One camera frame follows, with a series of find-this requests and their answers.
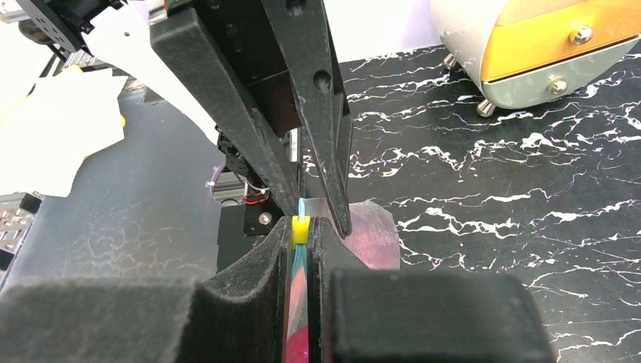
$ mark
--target screw hole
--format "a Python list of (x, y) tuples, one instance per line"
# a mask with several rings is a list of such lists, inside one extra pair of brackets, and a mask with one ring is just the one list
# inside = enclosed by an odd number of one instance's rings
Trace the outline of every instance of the screw hole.
[(293, 17), (298, 17), (302, 15), (302, 13), (305, 11), (305, 7), (307, 6), (306, 0), (286, 0), (286, 1), (287, 1), (286, 3), (287, 11)]
[(332, 76), (324, 70), (319, 70), (314, 74), (314, 86), (323, 95), (326, 95), (332, 89)]

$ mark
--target gray table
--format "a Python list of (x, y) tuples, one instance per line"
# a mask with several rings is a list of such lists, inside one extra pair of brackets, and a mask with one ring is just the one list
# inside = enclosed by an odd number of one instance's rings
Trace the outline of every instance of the gray table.
[(9, 271), (25, 278), (216, 273), (221, 207), (205, 188), (222, 154), (166, 102), (121, 95), (125, 140), (89, 157), (71, 195), (46, 197)]

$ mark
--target red object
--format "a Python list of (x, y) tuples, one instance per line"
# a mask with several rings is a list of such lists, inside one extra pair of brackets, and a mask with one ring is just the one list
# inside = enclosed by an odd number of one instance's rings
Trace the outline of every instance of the red object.
[(299, 329), (287, 340), (285, 363), (309, 362), (309, 326)]

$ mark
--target orange drawer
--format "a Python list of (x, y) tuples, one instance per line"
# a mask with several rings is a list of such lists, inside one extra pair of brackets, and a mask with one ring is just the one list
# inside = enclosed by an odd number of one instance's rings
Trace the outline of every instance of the orange drawer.
[[(587, 44), (574, 44), (570, 34), (586, 25), (593, 28), (594, 37)], [(483, 56), (481, 80), (513, 76), (640, 33), (641, 0), (589, 0), (495, 26)]]

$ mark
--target toy drawer cabinet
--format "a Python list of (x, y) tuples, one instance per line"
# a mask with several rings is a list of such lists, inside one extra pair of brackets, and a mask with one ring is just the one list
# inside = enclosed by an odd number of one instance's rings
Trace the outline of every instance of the toy drawer cabinet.
[(573, 92), (639, 41), (641, 0), (432, 0), (435, 28), (485, 96), (481, 116)]

